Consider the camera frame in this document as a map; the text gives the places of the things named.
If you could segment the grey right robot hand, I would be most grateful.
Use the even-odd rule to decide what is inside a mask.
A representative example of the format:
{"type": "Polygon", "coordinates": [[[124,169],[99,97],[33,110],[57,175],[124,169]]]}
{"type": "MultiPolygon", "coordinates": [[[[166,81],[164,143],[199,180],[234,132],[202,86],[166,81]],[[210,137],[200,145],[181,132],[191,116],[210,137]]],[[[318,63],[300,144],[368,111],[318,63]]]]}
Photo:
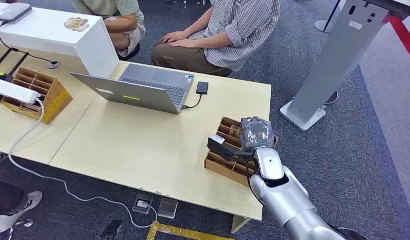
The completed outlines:
{"type": "Polygon", "coordinates": [[[272,124],[257,116],[241,118],[239,135],[241,149],[244,152],[252,152],[256,148],[275,146],[275,136],[272,124]]]}

